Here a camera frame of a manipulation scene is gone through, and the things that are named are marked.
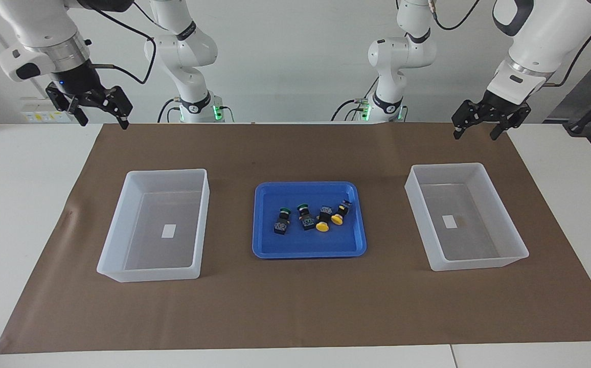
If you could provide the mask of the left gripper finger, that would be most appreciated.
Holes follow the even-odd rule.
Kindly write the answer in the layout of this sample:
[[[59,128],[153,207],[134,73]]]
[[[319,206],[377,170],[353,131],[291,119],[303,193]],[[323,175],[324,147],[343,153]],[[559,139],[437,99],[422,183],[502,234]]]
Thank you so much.
[[[502,114],[496,121],[497,125],[492,129],[490,138],[496,141],[507,130],[520,127],[530,112],[531,108],[529,106],[523,106],[509,116]]]
[[[480,104],[471,101],[464,101],[452,115],[454,126],[453,136],[455,140],[461,139],[462,135],[470,127],[480,123]]]

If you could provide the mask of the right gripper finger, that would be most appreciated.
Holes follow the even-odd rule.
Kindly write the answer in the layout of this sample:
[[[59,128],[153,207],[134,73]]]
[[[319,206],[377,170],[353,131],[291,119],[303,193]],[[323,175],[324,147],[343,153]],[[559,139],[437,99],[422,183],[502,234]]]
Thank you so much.
[[[89,119],[81,109],[80,100],[78,100],[78,98],[71,96],[66,97],[66,95],[57,88],[55,83],[49,83],[48,86],[46,86],[46,94],[57,111],[63,111],[69,115],[73,115],[80,126],[87,126]]]
[[[133,106],[120,86],[114,86],[104,90],[102,109],[113,115],[123,130],[129,128],[129,115],[132,112]]]

